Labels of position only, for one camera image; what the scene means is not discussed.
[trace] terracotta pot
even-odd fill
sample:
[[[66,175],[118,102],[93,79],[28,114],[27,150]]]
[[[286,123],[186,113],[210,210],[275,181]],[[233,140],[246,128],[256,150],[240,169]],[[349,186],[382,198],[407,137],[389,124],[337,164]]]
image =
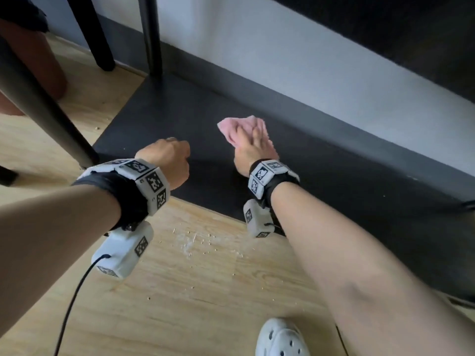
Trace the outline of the terracotta pot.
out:
[[[68,82],[42,32],[30,31],[0,19],[0,35],[7,40],[18,58],[27,65],[41,86],[58,100],[66,92]],[[0,90],[0,113],[23,115]]]

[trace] pink towel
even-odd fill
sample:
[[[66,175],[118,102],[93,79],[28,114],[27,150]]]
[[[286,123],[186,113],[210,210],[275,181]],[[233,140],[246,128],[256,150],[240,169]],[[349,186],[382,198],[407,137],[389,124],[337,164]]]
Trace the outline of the pink towel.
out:
[[[217,124],[219,131],[226,137],[226,140],[232,144],[235,148],[239,145],[237,144],[237,127],[241,126],[243,130],[248,134],[249,137],[252,137],[252,129],[258,127],[263,134],[263,142],[266,142],[269,149],[272,151],[272,156],[269,156],[272,159],[279,160],[279,155],[277,154],[276,149],[272,141],[269,140],[269,134],[265,128],[265,122],[263,119],[259,119],[256,116],[249,116],[244,119],[239,119],[235,117],[228,117],[227,119],[222,120]]]

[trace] gray baseboard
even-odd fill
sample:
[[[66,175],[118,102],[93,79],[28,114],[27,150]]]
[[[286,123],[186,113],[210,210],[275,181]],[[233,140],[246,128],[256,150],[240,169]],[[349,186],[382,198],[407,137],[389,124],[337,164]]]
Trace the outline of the gray baseboard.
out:
[[[46,13],[52,33],[87,47],[66,0],[32,1]],[[99,20],[114,58],[147,72],[143,34],[101,15]],[[475,178],[469,174],[362,131],[169,44],[162,43],[162,50],[164,69],[169,72],[262,113],[291,121],[301,130],[317,130],[313,131],[316,137],[391,167],[461,201],[475,199]]]

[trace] hand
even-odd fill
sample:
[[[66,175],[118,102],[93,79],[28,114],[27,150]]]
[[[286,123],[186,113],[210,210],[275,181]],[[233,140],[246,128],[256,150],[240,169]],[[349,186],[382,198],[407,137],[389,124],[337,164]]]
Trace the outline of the hand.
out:
[[[160,167],[172,190],[183,185],[190,176],[190,166],[186,160],[189,156],[188,141],[177,141],[174,137],[160,139],[135,154],[136,158]]]
[[[262,131],[257,127],[252,130],[252,139],[249,139],[241,126],[238,126],[236,131],[240,146],[234,150],[234,164],[237,171],[248,178],[252,164],[262,158],[274,157],[275,151],[269,149],[267,142],[262,142]]]

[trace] light wood floor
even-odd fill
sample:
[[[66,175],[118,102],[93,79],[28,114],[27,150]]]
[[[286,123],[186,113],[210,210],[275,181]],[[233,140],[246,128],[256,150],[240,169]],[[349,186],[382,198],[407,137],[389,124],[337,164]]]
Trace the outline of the light wood floor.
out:
[[[70,83],[60,105],[93,143],[143,77],[120,67],[101,71],[89,53],[50,42]],[[27,117],[0,115],[0,165],[21,173],[15,186],[0,186],[0,204],[65,187],[80,174]],[[131,276],[89,275],[63,355],[253,355],[262,324],[281,316],[297,323],[313,355],[343,355],[325,303],[285,238],[249,239],[245,224],[178,199],[149,221],[155,238]],[[100,242],[0,339],[0,355],[52,354]]]

